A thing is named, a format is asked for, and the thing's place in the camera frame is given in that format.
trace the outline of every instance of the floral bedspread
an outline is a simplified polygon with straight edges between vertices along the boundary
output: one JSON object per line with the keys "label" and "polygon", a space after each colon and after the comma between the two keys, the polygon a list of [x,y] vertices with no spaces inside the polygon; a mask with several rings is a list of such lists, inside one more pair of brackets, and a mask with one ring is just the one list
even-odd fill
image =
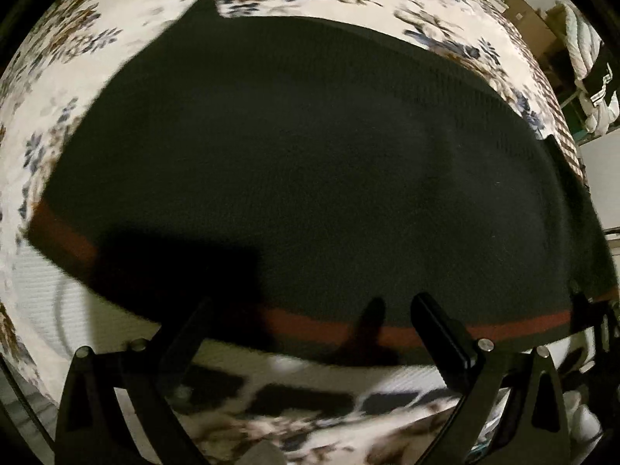
{"label": "floral bedspread", "polygon": [[[52,399],[60,398],[58,386],[69,359],[54,352],[22,316],[12,279],[16,256],[64,144],[98,93],[195,1],[58,0],[1,77],[0,347]],[[575,144],[551,87],[519,33],[487,0],[216,1],[220,13],[230,18],[333,19],[454,60],[483,77],[538,138],[554,135],[581,176]],[[372,463],[388,462],[377,458]]]}

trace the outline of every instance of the white fabric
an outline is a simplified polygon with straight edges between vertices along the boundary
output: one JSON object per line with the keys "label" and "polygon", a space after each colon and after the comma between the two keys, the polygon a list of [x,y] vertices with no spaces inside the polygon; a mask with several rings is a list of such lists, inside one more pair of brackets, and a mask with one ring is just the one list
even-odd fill
{"label": "white fabric", "polygon": [[580,405],[573,416],[571,437],[579,444],[591,441],[599,435],[602,427],[587,405]]}
{"label": "white fabric", "polygon": [[587,115],[585,129],[589,133],[602,136],[608,131],[611,123],[620,115],[618,98],[614,92],[609,106],[604,100],[595,106],[582,83],[582,80],[592,70],[594,62],[598,57],[602,43],[601,38],[591,24],[584,19],[579,10],[568,3],[562,2],[562,5],[566,12],[565,45],[575,71],[575,85],[581,91],[579,92],[579,102]]}

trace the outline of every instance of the dark green fabric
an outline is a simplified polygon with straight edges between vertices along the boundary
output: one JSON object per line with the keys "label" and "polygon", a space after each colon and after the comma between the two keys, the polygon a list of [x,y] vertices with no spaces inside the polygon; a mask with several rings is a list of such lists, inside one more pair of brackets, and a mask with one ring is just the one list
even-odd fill
{"label": "dark green fabric", "polygon": [[103,90],[45,199],[152,275],[97,289],[153,319],[212,293],[354,322],[380,296],[385,324],[407,327],[428,291],[467,325],[501,324],[569,309],[571,280],[615,285],[564,165],[431,52],[199,0]]}

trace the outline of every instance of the clothing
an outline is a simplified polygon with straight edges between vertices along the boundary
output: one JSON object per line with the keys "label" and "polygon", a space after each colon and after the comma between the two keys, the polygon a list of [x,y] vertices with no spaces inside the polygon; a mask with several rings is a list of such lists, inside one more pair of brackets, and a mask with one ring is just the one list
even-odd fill
{"label": "clothing", "polygon": [[151,320],[209,295],[209,337],[341,365],[423,355],[420,291],[525,349],[568,333],[570,282],[616,285],[557,145],[479,77],[368,29],[225,19],[212,0],[104,89],[29,236]]}
{"label": "clothing", "polygon": [[[9,345],[8,359],[20,374],[56,401],[75,349],[91,344],[115,351],[148,334],[144,320],[138,329],[119,327],[119,320],[138,318],[103,302],[36,251],[26,239],[30,221],[35,209],[42,210],[41,198],[66,142],[109,80],[195,2],[57,0],[0,79],[0,139],[5,134],[0,143],[0,322],[5,325],[0,341]],[[584,179],[547,78],[491,0],[216,3],[220,15],[230,18],[307,16],[347,22],[455,61],[484,79],[538,139],[553,135],[572,170]],[[88,254],[88,246],[83,247]],[[60,317],[38,312],[45,309],[64,312]],[[115,333],[103,323],[114,324]]]}
{"label": "clothing", "polygon": [[620,63],[606,45],[601,46],[592,69],[584,78],[584,86],[595,105],[601,94],[606,105],[611,103],[613,94],[620,86]]}

